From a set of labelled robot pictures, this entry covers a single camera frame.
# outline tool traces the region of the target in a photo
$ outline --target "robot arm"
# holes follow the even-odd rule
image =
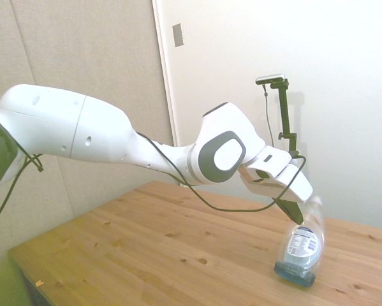
[[[50,154],[93,163],[127,163],[178,177],[177,170],[132,128],[126,114],[75,92],[17,85],[0,100],[0,125],[30,154]],[[203,116],[194,144],[171,147],[153,142],[191,185],[225,182],[239,171],[248,189],[277,197],[298,168],[288,152],[268,145],[247,117],[224,103]],[[0,184],[22,166],[18,151]],[[306,201],[312,187],[299,172],[282,199]]]

